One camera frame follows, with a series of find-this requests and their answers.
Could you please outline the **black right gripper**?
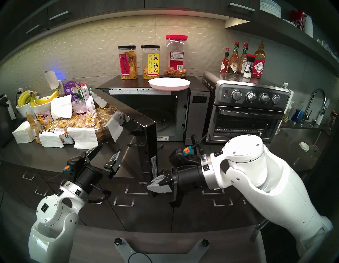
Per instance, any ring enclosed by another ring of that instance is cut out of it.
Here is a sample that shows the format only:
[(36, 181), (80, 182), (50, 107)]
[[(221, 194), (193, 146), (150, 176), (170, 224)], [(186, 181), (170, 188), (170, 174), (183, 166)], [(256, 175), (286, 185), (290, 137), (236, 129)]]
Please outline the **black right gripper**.
[(172, 208), (180, 207), (183, 197), (190, 191), (204, 190), (205, 178), (201, 166), (184, 165), (182, 167), (172, 167), (171, 173), (166, 172), (152, 180), (146, 185), (147, 193), (152, 198), (160, 193), (172, 193), (173, 201), (170, 202)]

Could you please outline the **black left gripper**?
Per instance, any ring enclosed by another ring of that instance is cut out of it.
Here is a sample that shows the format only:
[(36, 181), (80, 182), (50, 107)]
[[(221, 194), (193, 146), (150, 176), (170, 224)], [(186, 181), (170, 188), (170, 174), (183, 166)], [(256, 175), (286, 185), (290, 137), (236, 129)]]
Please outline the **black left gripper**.
[[(84, 152), (85, 162), (89, 163), (99, 153), (103, 145), (98, 145)], [(104, 165), (104, 169), (97, 168), (91, 164), (84, 164), (80, 169), (76, 185), (83, 190), (90, 190), (91, 185), (96, 185), (104, 176), (112, 179), (120, 168), (121, 163), (121, 148), (112, 155), (110, 160)]]

